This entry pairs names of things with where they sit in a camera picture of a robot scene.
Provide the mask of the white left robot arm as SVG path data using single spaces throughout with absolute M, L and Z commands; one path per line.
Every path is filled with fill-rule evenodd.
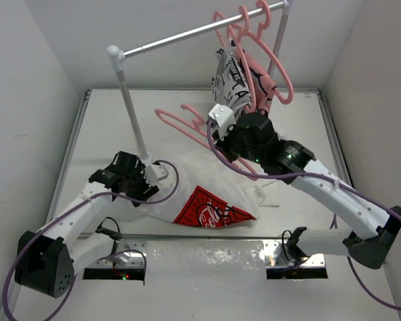
M 112 253 L 118 238 L 116 232 L 100 230 L 78 243 L 84 229 L 118 197 L 135 206 L 146 204 L 158 192 L 157 182 L 167 176 L 158 161 L 145 165 L 134 154 L 118 152 L 106 168 L 89 177 L 62 213 L 37 233 L 27 231 L 20 237 L 15 282 L 53 298 L 62 296 L 80 270 Z

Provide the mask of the white red print t-shirt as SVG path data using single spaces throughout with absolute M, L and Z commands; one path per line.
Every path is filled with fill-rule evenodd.
M 223 165 L 213 153 L 198 149 L 168 158 L 167 179 L 158 184 L 159 192 L 151 199 L 169 199 L 155 205 L 130 206 L 135 217 L 152 217 L 177 225 L 218 229 L 224 226 L 256 221 L 262 210 L 279 208 L 278 182 L 252 181 Z

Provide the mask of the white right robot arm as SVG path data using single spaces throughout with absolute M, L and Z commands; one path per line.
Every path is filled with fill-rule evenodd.
M 209 112 L 207 139 L 225 166 L 239 158 L 257 163 L 262 179 L 283 181 L 306 193 L 350 227 L 348 232 L 296 228 L 283 245 L 287 261 L 298 264 L 322 253 L 347 256 L 373 270 L 382 267 L 401 228 L 401 207 L 387 209 L 361 195 L 308 148 L 280 138 L 272 121 L 258 112 L 239 118 L 226 107 Z

